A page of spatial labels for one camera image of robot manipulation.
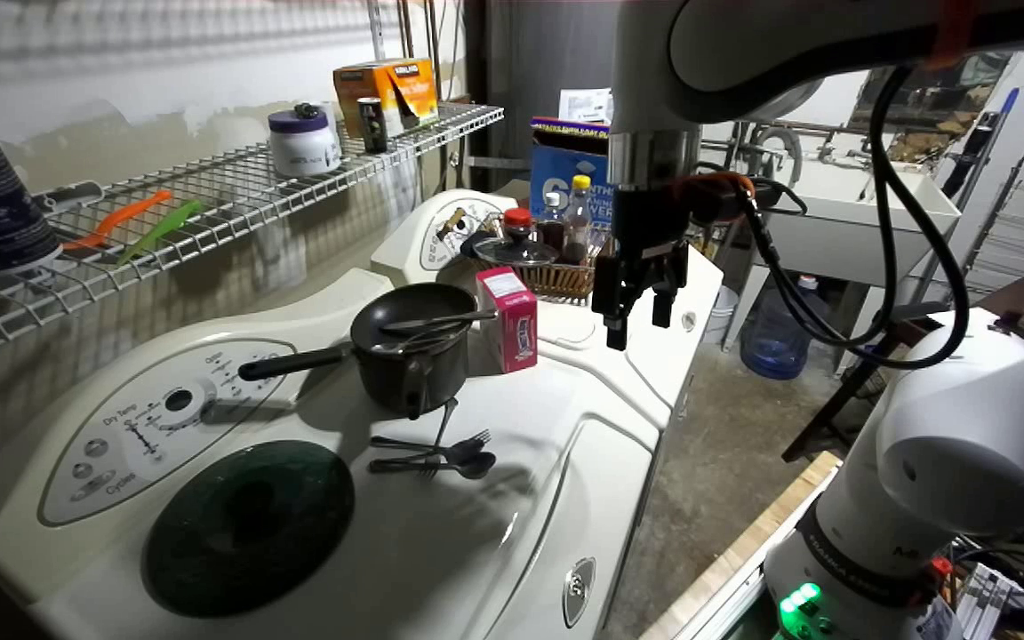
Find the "metal shelf rack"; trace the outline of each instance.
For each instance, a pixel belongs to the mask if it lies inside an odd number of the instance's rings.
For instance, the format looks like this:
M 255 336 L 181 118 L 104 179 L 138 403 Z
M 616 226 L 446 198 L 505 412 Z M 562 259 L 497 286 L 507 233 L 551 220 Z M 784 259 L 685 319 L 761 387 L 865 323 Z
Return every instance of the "metal shelf rack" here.
M 117 292 L 153 281 L 181 262 L 191 262 L 243 236 L 251 236 L 274 220 L 301 214 L 332 195 L 340 195 L 364 182 L 379 179 L 397 162 L 435 153 L 505 118 L 501 108 L 446 108 L 442 120 L 396 140 L 391 153 L 350 156 L 350 165 L 327 179 L 277 179 L 266 162 L 266 145 L 236 151 L 184 169 L 167 169 L 122 184 L 106 184 L 106 198 L 76 214 L 55 214 L 55 228 L 66 237 L 87 236 L 115 205 L 136 203 L 158 189 L 171 189 L 178 198 L 200 198 L 202 214 L 191 219 L 178 236 L 146 258 L 126 248 L 141 237 L 164 210 L 122 228 L 106 248 L 87 259 L 56 259 L 46 269 L 24 277 L 0 274 L 0 348 L 59 323 Z

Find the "black cable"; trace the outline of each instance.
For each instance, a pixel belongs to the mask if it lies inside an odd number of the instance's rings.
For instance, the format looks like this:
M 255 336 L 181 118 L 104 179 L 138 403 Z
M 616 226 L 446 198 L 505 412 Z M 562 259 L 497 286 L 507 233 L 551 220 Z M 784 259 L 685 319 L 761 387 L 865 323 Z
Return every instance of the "black cable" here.
M 893 219 L 888 219 L 888 203 L 885 203 L 885 189 L 897 192 L 897 198 L 902 203 L 902 210 L 909 214 L 909 220 L 921 228 L 921 236 L 928 237 L 947 281 L 949 281 L 949 297 L 952 297 L 952 330 L 949 337 L 925 358 L 885 358 L 885 355 L 874 355 L 869 348 L 869 343 L 874 336 L 885 336 L 893 316 L 893 297 L 885 297 L 881 304 L 881 316 L 872 330 L 865 330 L 861 337 L 842 337 L 832 323 L 825 323 L 806 304 L 802 297 L 797 292 L 797 286 L 784 274 L 784 262 L 778 262 L 778 253 L 772 247 L 772 236 L 763 228 L 763 220 L 759 219 L 753 203 L 752 203 L 752 236 L 753 236 L 753 247 L 761 253 L 761 259 L 768 262 L 772 269 L 772 281 L 785 304 L 785 309 L 794 313 L 794 319 L 818 343 L 825 347 L 836 347 L 836 348 L 846 348 L 861 358 L 874 358 L 880 367 L 888 367 L 888 371 L 925 371 L 925 367 L 935 367 L 944 362 L 947 355 L 952 355 L 959 348 L 959 343 L 966 337 L 966 323 L 972 323 L 972 297 L 966 297 L 966 281 L 959 274 L 959 262 L 952 259 L 944 233 L 930 226 L 930 219 L 925 214 L 925 205 L 915 198 L 915 192 L 900 182 L 893 162 L 885 156 L 885 145 L 881 145 L 881 124 L 885 124 L 885 114 L 888 114 L 888 105 L 893 98 L 900 94 L 900 85 L 909 80 L 909 67 L 897 67 L 885 83 L 885 88 L 880 94 L 880 105 L 872 109 L 872 179 L 874 179 L 874 195 L 880 195 L 880 233 L 881 233 L 881 247 L 885 247 L 885 281 L 897 277 L 897 237 L 893 237 Z

